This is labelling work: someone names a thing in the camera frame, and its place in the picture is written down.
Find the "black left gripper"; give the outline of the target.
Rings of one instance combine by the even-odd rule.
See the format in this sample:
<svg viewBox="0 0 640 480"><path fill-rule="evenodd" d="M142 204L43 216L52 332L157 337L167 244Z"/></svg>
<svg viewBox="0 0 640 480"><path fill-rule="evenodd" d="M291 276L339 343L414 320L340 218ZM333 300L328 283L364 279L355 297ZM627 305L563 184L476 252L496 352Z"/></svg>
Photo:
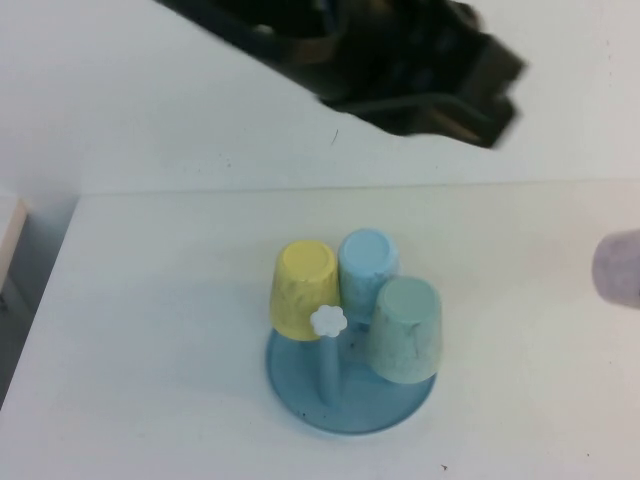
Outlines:
<svg viewBox="0 0 640 480"><path fill-rule="evenodd" d="M526 67L458 1L165 1L163 7L389 134L494 148ZM498 98L478 106L468 98Z"/></svg>

